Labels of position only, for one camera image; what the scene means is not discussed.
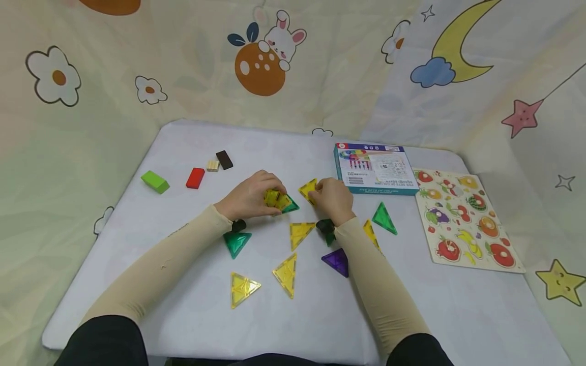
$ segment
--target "person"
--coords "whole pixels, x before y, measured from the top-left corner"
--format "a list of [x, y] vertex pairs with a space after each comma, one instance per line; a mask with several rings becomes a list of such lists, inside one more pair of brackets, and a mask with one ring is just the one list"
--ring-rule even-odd
[[[88, 310], [55, 363], [69, 365], [148, 365], [138, 324], [171, 290], [193, 261], [234, 220], [279, 215], [264, 204], [268, 189], [287, 190], [274, 174], [254, 173], [224, 199], [163, 239], [122, 273]], [[352, 211], [353, 196], [343, 182], [326, 178], [309, 193], [335, 225], [346, 252], [350, 278], [364, 305], [387, 365], [452, 365], [421, 317], [387, 259], [372, 245]], [[263, 354], [233, 365], [318, 365], [290, 355]]]

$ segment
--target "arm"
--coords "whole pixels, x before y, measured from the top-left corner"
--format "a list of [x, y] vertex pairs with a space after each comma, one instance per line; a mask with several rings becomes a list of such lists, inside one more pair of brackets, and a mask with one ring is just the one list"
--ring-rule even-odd
[[344, 183], [327, 178], [316, 189], [310, 195], [336, 225], [336, 239], [348, 257], [350, 277], [385, 352], [390, 354], [412, 334], [429, 333], [401, 279], [352, 212], [353, 197]]
[[264, 170], [240, 183], [222, 201], [206, 208], [134, 262], [96, 300], [81, 323], [102, 315], [121, 315], [138, 324], [193, 261], [230, 231], [233, 220], [281, 213], [265, 206], [263, 195], [268, 189], [286, 193], [281, 181]]
[[348, 257], [350, 277], [387, 354], [404, 338], [429, 333], [425, 321], [387, 259], [372, 244], [354, 217], [336, 228]]
[[209, 206], [134, 262], [96, 300], [82, 323], [102, 315], [122, 315], [138, 324], [147, 309], [171, 290], [193, 261], [232, 222]]

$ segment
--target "green triangle tile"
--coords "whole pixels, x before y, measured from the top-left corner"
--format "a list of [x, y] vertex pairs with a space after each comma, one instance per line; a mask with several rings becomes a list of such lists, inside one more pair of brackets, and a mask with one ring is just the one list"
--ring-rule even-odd
[[326, 244], [328, 246], [332, 245], [332, 243], [335, 239], [336, 239], [336, 236], [333, 234], [333, 232], [329, 232], [326, 234]]
[[295, 201], [293, 201], [293, 199], [291, 198], [291, 196], [287, 195], [287, 197], [289, 197], [289, 199], [291, 200], [292, 204], [290, 204], [289, 206], [285, 207], [281, 212], [284, 213], [284, 214], [286, 214], [287, 212], [299, 210], [299, 206], [297, 205], [297, 203], [295, 203]]
[[376, 212], [372, 217], [372, 222], [377, 223], [384, 229], [389, 230], [393, 234], [397, 235], [397, 229], [395, 228], [393, 220], [391, 220], [389, 212], [387, 211], [387, 208], [384, 206], [384, 203], [381, 202], [379, 204], [379, 207], [376, 209]]
[[232, 259], [236, 259], [238, 253], [244, 248], [246, 242], [253, 236], [249, 232], [227, 232], [224, 234], [224, 241], [230, 251]]

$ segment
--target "pink star illustration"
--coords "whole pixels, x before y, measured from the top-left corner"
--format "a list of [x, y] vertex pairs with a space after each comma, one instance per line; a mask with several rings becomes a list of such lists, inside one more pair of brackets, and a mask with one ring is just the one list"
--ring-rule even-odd
[[520, 100], [514, 101], [513, 105], [515, 106], [515, 111], [512, 115], [508, 116], [500, 122], [503, 125], [509, 125], [513, 128], [513, 131], [511, 131], [511, 138], [517, 136], [517, 134], [521, 132], [523, 128], [537, 127], [535, 113], [541, 106], [541, 103], [543, 103], [543, 99], [531, 105]]

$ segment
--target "yellow triangle tile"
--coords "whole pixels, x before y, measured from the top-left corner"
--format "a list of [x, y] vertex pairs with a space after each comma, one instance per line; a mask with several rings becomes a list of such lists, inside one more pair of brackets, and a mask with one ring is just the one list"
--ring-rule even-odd
[[309, 235], [315, 227], [315, 223], [291, 223], [289, 224], [289, 238], [291, 239], [291, 251], [297, 249], [299, 244]]
[[275, 207], [275, 205], [277, 203], [277, 198], [279, 198], [280, 194], [281, 194], [281, 192], [279, 192], [278, 190], [274, 190], [274, 189], [267, 190], [264, 193], [264, 203], [269, 207]]
[[316, 184], [318, 184], [318, 180], [314, 178], [299, 188], [299, 193], [301, 193], [301, 195], [304, 196], [305, 199], [308, 200], [309, 203], [311, 203], [313, 206], [315, 206], [315, 202], [309, 198], [309, 192], [315, 191]]
[[232, 272], [232, 309], [240, 305], [250, 295], [260, 288], [260, 283], [248, 277]]
[[281, 284], [285, 292], [292, 299], [295, 295], [295, 267], [297, 265], [297, 253], [293, 253], [279, 267], [272, 271], [277, 281]]
[[281, 194], [279, 192], [279, 196], [277, 197], [275, 207], [282, 211], [285, 208], [289, 207], [292, 203], [293, 202], [289, 199], [289, 196], [287, 196], [286, 194]]
[[380, 250], [379, 241], [376, 240], [376, 235], [374, 234], [374, 229], [372, 229], [372, 224], [370, 223], [370, 220], [366, 220], [363, 228], [364, 228], [364, 231], [366, 232], [366, 235], [368, 235], [368, 237], [370, 238], [370, 241], [372, 242], [372, 244], [374, 244], [374, 246], [379, 250], [379, 252], [382, 253], [383, 251]]

